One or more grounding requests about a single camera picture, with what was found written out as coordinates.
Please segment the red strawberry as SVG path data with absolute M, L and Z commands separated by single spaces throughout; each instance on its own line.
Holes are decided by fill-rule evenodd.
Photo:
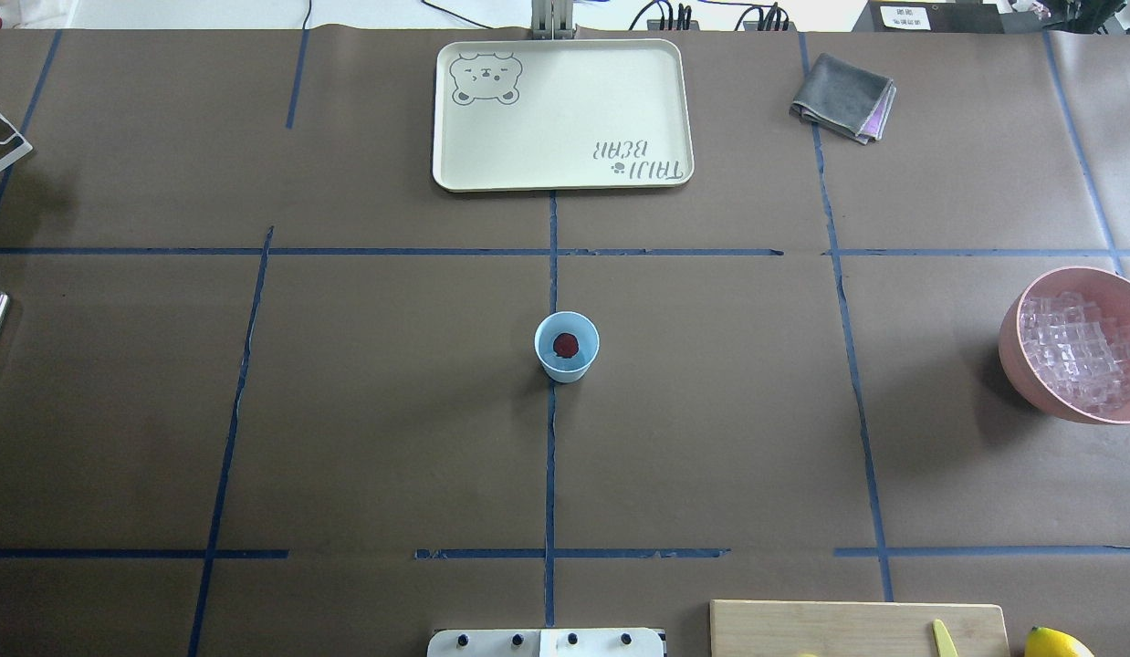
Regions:
M 551 348 L 554 355 L 558 358 L 576 358 L 579 353 L 581 353 L 581 343 L 579 338 L 572 332 L 560 332 L 554 337 L 551 342 Z

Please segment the light blue plastic cup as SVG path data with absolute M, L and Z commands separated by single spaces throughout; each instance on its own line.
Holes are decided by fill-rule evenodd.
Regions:
M 576 358 L 558 358 L 553 353 L 551 342 L 557 334 L 572 332 L 579 338 Z M 577 382 L 597 360 L 602 340 L 597 325 L 589 317 L 576 311 L 560 311 L 547 315 L 533 332 L 533 353 L 539 358 L 544 373 L 557 383 Z

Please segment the pink bowl of ice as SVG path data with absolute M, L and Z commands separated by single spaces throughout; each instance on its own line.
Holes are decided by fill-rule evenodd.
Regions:
M 1025 400 L 1074 422 L 1130 425 L 1130 280 L 1089 266 L 1029 283 L 999 329 L 1000 365 Z

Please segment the cream bear serving tray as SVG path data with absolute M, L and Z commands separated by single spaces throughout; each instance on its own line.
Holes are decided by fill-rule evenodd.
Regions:
M 673 42 L 454 42 L 438 51 L 432 175 L 454 193 L 670 188 L 695 155 Z

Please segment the bamboo cutting board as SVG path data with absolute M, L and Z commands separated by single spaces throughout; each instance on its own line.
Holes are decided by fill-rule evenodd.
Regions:
M 933 623 L 960 656 L 1008 656 L 1003 612 L 990 604 L 711 600 L 714 656 L 936 656 Z

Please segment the grey folded cloth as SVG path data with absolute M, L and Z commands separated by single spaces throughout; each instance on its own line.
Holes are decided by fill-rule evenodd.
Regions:
M 822 53 L 790 104 L 790 115 L 860 144 L 880 141 L 897 100 L 897 83 Z

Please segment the black box device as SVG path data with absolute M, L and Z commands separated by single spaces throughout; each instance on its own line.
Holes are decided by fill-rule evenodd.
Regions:
M 975 1 L 866 1 L 854 33 L 1003 34 L 994 3 Z

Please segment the yellow plastic knife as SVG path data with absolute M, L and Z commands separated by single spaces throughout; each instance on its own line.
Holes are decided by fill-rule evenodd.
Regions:
M 936 645 L 936 656 L 937 657 L 958 657 L 960 654 L 957 652 L 957 646 L 953 641 L 950 631 L 948 626 L 944 623 L 944 620 L 935 619 L 932 620 L 932 633 L 935 637 Z

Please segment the yellow lemon lower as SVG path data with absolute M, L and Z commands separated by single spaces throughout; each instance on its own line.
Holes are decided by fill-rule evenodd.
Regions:
M 1045 625 L 1033 625 L 1024 645 L 1027 657 L 1094 657 L 1077 637 Z

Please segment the aluminium frame post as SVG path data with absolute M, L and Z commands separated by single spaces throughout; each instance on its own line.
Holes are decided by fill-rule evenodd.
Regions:
M 573 0 L 532 0 L 530 33 L 533 40 L 573 40 L 576 37 Z

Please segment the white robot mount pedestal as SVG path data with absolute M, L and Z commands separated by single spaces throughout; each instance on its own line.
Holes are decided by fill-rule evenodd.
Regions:
M 447 629 L 427 656 L 666 656 L 664 632 L 645 626 Z

